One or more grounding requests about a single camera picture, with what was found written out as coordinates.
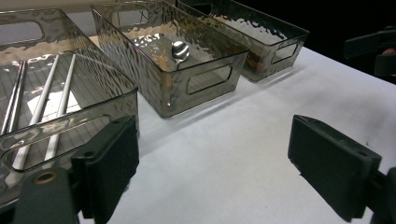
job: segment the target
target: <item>white stick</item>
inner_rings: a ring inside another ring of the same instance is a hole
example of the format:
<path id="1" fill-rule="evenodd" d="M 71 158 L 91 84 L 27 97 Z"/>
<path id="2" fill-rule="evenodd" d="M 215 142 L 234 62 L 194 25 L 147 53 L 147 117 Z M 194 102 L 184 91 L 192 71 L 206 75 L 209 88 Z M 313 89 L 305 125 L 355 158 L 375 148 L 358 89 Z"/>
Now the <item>white stick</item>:
<path id="1" fill-rule="evenodd" d="M 66 112 L 67 101 L 69 99 L 69 92 L 70 92 L 70 83 L 71 83 L 72 76 L 73 76 L 73 68 L 74 68 L 75 60 L 76 60 L 76 54 L 73 54 L 72 62 L 69 67 L 69 72 L 67 73 L 66 82 L 64 83 L 64 91 L 62 93 L 62 99 L 59 104 L 59 108 L 58 108 L 56 117 L 60 117 L 61 115 L 63 115 Z M 58 146 L 58 142 L 59 142 L 59 134 L 55 134 L 49 139 L 49 146 L 47 148 L 46 157 L 44 159 L 45 161 L 47 161 L 55 156 L 56 147 Z M 43 165 L 43 169 L 50 168 L 51 166 L 52 166 L 52 162 Z"/>
<path id="2" fill-rule="evenodd" d="M 38 123 L 42 111 L 44 109 L 44 103 L 47 101 L 47 97 L 50 91 L 50 84 L 52 82 L 53 74 L 55 73 L 55 68 L 59 60 L 59 55 L 56 55 L 55 61 L 49 71 L 49 76 L 47 77 L 46 84 L 44 85 L 44 90 L 41 92 L 40 99 L 38 100 L 37 107 L 35 108 L 35 113 L 33 114 L 32 118 L 30 119 L 29 125 L 33 125 Z M 12 167 L 15 169 L 22 169 L 24 163 L 26 161 L 27 153 L 29 152 L 30 145 L 21 147 L 18 150 L 17 156 L 15 157 L 14 162 L 12 163 Z M 11 173 L 6 178 L 7 185 L 12 188 L 17 185 L 21 181 L 22 175 Z"/>

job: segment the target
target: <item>bin containing chopsticks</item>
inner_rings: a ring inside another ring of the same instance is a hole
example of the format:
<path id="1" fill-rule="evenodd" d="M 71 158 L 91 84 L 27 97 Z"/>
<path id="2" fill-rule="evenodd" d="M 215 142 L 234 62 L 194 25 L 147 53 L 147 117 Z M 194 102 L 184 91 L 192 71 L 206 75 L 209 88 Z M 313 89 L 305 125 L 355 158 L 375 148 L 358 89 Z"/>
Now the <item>bin containing chopsticks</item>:
<path id="1" fill-rule="evenodd" d="M 92 13 L 101 49 L 162 118 L 235 90 L 248 49 L 177 7 L 132 1 L 93 5 Z M 181 54 L 190 51 L 181 63 L 172 54 L 179 41 Z"/>
<path id="2" fill-rule="evenodd" d="M 56 8 L 0 13 L 0 85 L 0 206 L 111 120 L 137 118 L 137 85 Z"/>
<path id="3" fill-rule="evenodd" d="M 294 65 L 309 32 L 233 0 L 177 0 L 177 7 L 249 48 L 251 82 Z"/>

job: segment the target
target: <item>metal spoon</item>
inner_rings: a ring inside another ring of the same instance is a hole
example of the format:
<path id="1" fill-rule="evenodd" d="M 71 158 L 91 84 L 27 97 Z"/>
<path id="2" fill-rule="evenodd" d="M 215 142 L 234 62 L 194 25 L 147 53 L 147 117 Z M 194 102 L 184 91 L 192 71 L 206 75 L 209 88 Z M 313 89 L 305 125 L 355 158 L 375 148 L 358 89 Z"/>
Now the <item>metal spoon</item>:
<path id="1" fill-rule="evenodd" d="M 185 61 L 190 55 L 190 47 L 183 41 L 172 43 L 172 56 L 176 61 L 176 70 L 178 65 Z"/>

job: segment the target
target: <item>chopstick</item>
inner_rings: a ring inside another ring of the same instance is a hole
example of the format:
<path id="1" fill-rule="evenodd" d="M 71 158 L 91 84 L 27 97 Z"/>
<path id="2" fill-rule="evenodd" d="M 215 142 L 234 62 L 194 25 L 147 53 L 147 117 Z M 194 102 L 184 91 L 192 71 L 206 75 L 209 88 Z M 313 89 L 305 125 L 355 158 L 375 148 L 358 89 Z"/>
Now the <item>chopstick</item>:
<path id="1" fill-rule="evenodd" d="M 56 55 L 55 61 L 49 71 L 49 76 L 47 77 L 46 84 L 44 85 L 44 89 L 41 92 L 40 98 L 38 100 L 37 107 L 35 108 L 35 113 L 33 114 L 29 125 L 38 123 L 38 121 L 40 119 L 40 116 L 44 109 L 44 104 L 46 103 L 47 98 L 48 98 L 48 94 L 50 91 L 50 84 L 52 82 L 52 78 L 55 73 L 55 69 L 56 69 L 56 65 L 58 64 L 58 60 L 59 60 L 59 55 Z M 30 149 L 30 145 L 21 147 L 18 150 L 17 156 L 15 157 L 15 160 L 12 163 L 12 167 L 14 167 L 15 169 L 23 168 L 23 165 L 26 161 L 26 156 L 27 156 L 27 153 L 29 152 L 29 149 Z M 22 178 L 22 175 L 17 175 L 15 173 L 11 173 L 11 174 L 9 174 L 9 176 L 6 177 L 5 181 L 6 181 L 7 185 L 11 188 L 11 187 L 17 185 L 21 181 L 21 178 Z"/>
<path id="2" fill-rule="evenodd" d="M 59 103 L 59 108 L 56 117 L 60 117 L 66 112 L 67 102 L 69 99 L 69 92 L 70 92 L 70 83 L 73 76 L 75 60 L 76 60 L 76 54 L 73 54 L 72 62 L 70 63 L 70 67 L 69 67 L 69 72 L 67 73 L 66 82 L 64 83 L 64 91 L 62 93 L 62 99 L 61 102 Z M 49 139 L 49 146 L 47 148 L 47 153 L 44 161 L 47 161 L 55 156 L 58 142 L 59 142 L 59 134 L 55 134 Z M 43 165 L 43 169 L 50 168 L 51 166 L 52 166 L 52 162 Z"/>
<path id="3" fill-rule="evenodd" d="M 5 133 L 11 133 L 16 127 L 17 116 L 21 104 L 21 95 L 23 93 L 23 82 L 26 76 L 27 64 L 27 61 L 23 61 L 20 64 L 20 69 L 18 71 L 18 76 L 15 79 L 14 87 L 12 88 L 11 97 L 9 99 L 0 135 L 3 135 Z"/>

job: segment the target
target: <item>transparent gray bin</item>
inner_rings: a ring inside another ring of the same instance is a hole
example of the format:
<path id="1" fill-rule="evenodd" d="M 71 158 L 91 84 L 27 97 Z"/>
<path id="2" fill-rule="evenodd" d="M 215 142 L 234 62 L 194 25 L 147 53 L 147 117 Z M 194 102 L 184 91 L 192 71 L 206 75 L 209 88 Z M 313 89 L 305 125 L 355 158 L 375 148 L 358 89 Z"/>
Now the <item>transparent gray bin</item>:
<path id="1" fill-rule="evenodd" d="M 29 175 L 51 166 L 70 168 L 71 156 L 110 121 L 135 116 L 138 132 L 138 88 L 60 9 L 0 13 L 0 40 L 0 125 L 15 124 L 0 134 L 2 207 L 18 198 L 21 182 Z M 74 54 L 66 109 L 58 115 Z M 23 61 L 28 64 L 21 100 L 14 104 L 19 105 L 13 110 L 15 122 L 8 122 L 7 109 Z M 36 113 L 48 80 L 44 109 Z M 32 122 L 35 115 L 39 120 Z M 56 150 L 46 158 L 54 136 L 59 137 Z M 17 153 L 22 160 L 16 160 Z"/>
<path id="2" fill-rule="evenodd" d="M 92 5 L 101 49 L 162 118 L 234 91 L 248 49 L 164 1 Z M 177 70 L 171 45 L 190 57 Z"/>
<path id="3" fill-rule="evenodd" d="M 233 0 L 177 0 L 177 7 L 249 48 L 242 75 L 251 82 L 293 66 L 309 35 Z"/>

